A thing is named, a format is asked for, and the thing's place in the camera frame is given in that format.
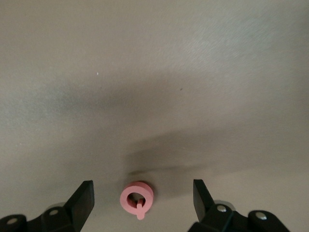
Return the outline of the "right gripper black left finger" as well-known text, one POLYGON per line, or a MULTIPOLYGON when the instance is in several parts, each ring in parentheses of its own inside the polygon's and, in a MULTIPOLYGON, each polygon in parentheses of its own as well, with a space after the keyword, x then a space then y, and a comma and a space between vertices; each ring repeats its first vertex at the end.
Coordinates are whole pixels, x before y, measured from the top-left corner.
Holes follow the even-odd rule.
POLYGON ((63 206, 52 207, 38 217, 27 220, 13 214, 0 219, 2 232, 79 232, 95 205, 94 184, 84 181, 63 206))

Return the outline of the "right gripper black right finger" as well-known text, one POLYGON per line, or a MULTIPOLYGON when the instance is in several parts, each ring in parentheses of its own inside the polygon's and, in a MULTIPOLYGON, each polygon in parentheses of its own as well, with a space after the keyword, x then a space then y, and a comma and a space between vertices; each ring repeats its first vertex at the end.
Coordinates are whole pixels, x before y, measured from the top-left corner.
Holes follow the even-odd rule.
POLYGON ((198 221, 190 232, 288 232, 271 212, 253 210, 243 216, 223 203, 215 203, 201 179, 193 181, 193 201, 198 221))

